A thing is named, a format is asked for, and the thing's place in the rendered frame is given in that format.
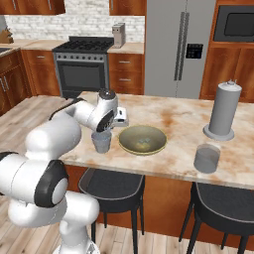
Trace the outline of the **wooden wall cupboards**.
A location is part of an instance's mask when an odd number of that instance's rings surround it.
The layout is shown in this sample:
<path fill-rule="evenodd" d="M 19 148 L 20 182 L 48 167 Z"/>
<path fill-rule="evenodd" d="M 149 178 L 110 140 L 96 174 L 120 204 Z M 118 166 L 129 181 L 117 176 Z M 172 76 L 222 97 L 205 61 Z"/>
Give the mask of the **wooden wall cupboards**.
<path fill-rule="evenodd" d="M 0 15 L 59 15 L 64 0 L 0 0 Z"/>
<path fill-rule="evenodd" d="M 145 16 L 147 0 L 109 0 L 111 16 Z"/>

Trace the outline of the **clear glass of water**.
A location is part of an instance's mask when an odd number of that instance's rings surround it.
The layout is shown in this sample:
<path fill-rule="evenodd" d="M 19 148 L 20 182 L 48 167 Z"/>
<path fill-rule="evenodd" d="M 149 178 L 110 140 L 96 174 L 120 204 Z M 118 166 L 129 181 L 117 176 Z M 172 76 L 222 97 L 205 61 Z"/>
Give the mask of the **clear glass of water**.
<path fill-rule="evenodd" d="M 220 150 L 210 144 L 197 147 L 193 161 L 194 167 L 201 173 L 212 174 L 216 171 L 220 158 Z"/>
<path fill-rule="evenodd" d="M 110 131 L 93 132 L 91 140 L 97 153 L 104 154 L 110 149 L 112 134 Z"/>

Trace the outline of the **brown knife block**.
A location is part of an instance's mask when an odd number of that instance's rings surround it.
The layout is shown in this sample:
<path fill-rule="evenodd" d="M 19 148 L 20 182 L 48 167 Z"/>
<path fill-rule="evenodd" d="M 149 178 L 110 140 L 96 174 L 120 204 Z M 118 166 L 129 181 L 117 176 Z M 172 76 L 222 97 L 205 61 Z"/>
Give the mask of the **brown knife block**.
<path fill-rule="evenodd" d="M 12 38 L 12 33 L 5 29 L 0 33 L 0 44 L 13 44 L 14 40 Z"/>

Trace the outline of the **olive green ice bowl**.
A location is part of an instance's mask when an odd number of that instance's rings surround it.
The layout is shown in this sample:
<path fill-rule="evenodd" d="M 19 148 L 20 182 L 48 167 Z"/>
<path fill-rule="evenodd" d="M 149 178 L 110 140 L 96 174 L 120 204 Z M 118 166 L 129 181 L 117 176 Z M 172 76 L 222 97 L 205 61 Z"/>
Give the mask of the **olive green ice bowl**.
<path fill-rule="evenodd" d="M 150 142 L 145 143 L 145 139 L 149 138 Z M 162 151 L 167 143 L 166 134 L 153 126 L 136 125 L 125 128 L 118 135 L 118 142 L 121 148 L 130 154 L 137 156 L 154 155 Z"/>

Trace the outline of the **black and steel range cooker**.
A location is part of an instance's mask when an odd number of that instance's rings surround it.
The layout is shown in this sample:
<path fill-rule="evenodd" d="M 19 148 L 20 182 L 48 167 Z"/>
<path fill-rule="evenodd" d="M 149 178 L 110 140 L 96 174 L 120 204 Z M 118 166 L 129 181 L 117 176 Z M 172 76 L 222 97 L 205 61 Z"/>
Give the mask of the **black and steel range cooker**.
<path fill-rule="evenodd" d="M 52 49 L 61 97 L 109 88 L 107 51 L 113 44 L 109 37 L 69 37 Z"/>

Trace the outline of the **wooden base cupboards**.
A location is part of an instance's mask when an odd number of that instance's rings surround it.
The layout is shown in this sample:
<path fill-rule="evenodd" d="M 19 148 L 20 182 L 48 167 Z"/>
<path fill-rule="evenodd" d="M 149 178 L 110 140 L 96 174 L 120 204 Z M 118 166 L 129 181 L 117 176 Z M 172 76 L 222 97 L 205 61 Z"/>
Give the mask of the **wooden base cupboards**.
<path fill-rule="evenodd" d="M 111 89 L 116 93 L 144 94 L 143 55 L 110 53 L 108 60 Z"/>
<path fill-rule="evenodd" d="M 59 96 L 53 53 L 43 50 L 21 50 L 33 95 Z"/>
<path fill-rule="evenodd" d="M 20 50 L 0 55 L 0 116 L 32 96 Z"/>

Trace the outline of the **black bar stool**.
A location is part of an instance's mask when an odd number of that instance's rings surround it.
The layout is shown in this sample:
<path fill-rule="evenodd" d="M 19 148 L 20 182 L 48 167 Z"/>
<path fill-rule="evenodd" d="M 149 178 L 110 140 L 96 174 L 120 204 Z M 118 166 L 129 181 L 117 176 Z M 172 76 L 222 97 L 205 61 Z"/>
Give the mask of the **black bar stool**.
<path fill-rule="evenodd" d="M 203 223 L 224 233 L 221 249 L 229 234 L 240 235 L 237 254 L 244 254 L 248 238 L 254 235 L 254 193 L 251 190 L 193 182 L 179 241 L 183 239 L 192 211 L 194 226 L 187 254 L 192 253 Z"/>
<path fill-rule="evenodd" d="M 145 177 L 88 168 L 78 182 L 78 189 L 98 200 L 104 227 L 107 227 L 108 213 L 131 212 L 133 254 L 138 254 L 137 210 L 140 210 L 141 231 L 144 232 Z"/>

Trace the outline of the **grey paper towel holder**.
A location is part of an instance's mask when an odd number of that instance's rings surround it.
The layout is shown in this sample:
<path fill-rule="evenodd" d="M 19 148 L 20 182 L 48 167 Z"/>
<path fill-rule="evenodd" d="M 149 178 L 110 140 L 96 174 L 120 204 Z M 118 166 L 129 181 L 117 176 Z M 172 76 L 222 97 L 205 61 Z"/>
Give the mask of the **grey paper towel holder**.
<path fill-rule="evenodd" d="M 229 141 L 234 138 L 232 122 L 242 87 L 233 80 L 220 83 L 216 90 L 210 121 L 203 133 L 210 139 Z"/>

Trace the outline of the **silver toaster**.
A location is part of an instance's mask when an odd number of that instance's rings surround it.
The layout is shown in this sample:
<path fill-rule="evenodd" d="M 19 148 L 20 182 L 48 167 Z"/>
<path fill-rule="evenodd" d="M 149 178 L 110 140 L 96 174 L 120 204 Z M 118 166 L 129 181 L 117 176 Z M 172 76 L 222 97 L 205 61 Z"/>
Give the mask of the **silver toaster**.
<path fill-rule="evenodd" d="M 114 37 L 114 47 L 120 49 L 126 42 L 125 24 L 117 23 L 113 25 L 112 34 Z"/>

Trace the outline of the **stainless steel fridge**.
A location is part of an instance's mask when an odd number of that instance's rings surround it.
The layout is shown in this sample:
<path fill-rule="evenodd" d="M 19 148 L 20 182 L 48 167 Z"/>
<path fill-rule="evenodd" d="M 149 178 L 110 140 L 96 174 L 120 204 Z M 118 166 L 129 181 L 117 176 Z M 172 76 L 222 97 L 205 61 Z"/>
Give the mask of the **stainless steel fridge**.
<path fill-rule="evenodd" d="M 147 0 L 147 95 L 199 97 L 215 2 Z"/>

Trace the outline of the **wooden kitchen island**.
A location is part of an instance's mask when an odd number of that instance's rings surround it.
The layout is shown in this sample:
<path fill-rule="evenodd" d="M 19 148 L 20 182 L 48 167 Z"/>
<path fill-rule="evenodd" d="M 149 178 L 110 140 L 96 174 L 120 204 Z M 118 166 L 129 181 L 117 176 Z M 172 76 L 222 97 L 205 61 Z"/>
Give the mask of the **wooden kitchen island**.
<path fill-rule="evenodd" d="M 254 103 L 238 104 L 232 125 L 234 138 L 216 142 L 202 132 L 209 122 L 211 100 L 120 94 L 118 101 L 127 109 L 130 125 L 161 129 L 168 137 L 167 146 L 151 156 L 129 154 L 119 146 L 121 130 L 115 128 L 109 152 L 100 155 L 91 142 L 91 131 L 84 128 L 78 146 L 63 156 L 71 191 L 78 190 L 77 183 L 88 167 L 144 174 L 145 230 L 172 236 L 181 231 L 193 181 L 243 188 L 254 196 Z M 213 174 L 202 174 L 193 166 L 201 144 L 220 150 Z"/>

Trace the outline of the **wooden tall cupboard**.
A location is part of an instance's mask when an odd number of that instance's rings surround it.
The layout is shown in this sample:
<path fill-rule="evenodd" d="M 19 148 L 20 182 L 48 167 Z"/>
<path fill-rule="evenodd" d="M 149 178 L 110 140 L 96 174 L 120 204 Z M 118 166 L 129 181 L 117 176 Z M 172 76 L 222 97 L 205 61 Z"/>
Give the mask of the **wooden tall cupboard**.
<path fill-rule="evenodd" d="M 216 0 L 202 83 L 200 99 L 213 100 L 217 86 L 236 80 L 242 87 L 240 101 L 254 103 L 254 42 L 216 42 L 214 31 L 220 6 L 254 6 L 254 0 Z"/>

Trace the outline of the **black built-in microwave oven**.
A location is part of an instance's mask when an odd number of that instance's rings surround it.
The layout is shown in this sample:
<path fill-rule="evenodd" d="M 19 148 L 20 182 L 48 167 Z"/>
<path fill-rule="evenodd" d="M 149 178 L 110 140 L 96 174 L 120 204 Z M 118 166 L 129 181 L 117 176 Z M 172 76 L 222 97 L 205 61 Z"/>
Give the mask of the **black built-in microwave oven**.
<path fill-rule="evenodd" d="M 254 43 L 254 5 L 220 5 L 213 40 Z"/>

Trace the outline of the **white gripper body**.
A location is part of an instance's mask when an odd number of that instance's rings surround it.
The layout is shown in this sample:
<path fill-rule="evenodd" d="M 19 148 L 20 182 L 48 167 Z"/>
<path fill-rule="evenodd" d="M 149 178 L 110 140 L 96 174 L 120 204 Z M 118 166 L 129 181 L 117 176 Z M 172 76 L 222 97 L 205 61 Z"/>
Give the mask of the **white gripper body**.
<path fill-rule="evenodd" d="M 128 127 L 129 126 L 129 122 L 127 120 L 123 120 L 123 119 L 117 119 L 117 120 L 114 120 L 111 124 L 111 127 L 112 128 L 115 128 L 115 127 Z"/>

